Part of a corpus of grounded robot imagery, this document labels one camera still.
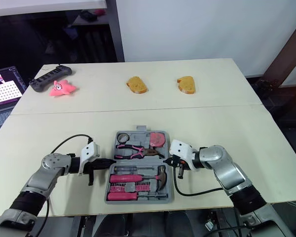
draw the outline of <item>pink plush toy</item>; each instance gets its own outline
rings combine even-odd
[[[56,95],[69,95],[76,89],[75,86],[70,85],[67,80],[61,80],[60,82],[54,81],[54,86],[49,93],[50,96]]]

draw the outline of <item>black game controller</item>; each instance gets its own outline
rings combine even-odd
[[[44,91],[44,88],[50,84],[51,82],[61,78],[65,75],[71,75],[73,72],[71,68],[59,65],[54,70],[50,71],[49,73],[46,73],[45,75],[37,78],[32,79],[29,84],[36,92],[42,92]]]

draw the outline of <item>pliers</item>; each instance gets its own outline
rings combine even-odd
[[[145,149],[143,146],[134,146],[134,145],[117,145],[116,146],[117,149],[132,149],[135,151],[138,151],[138,153],[130,155],[130,156],[119,156],[119,155],[114,155],[114,159],[142,159],[144,158],[144,156],[155,156],[155,155],[159,155],[159,158],[162,157],[164,158],[164,156],[162,154],[160,154],[158,151],[154,150],[154,149]]]

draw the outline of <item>laptop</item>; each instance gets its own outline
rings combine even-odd
[[[25,90],[26,85],[16,67],[0,69],[0,127]]]

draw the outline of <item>laptop screen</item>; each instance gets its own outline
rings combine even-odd
[[[0,109],[14,106],[26,86],[16,67],[0,69]]]

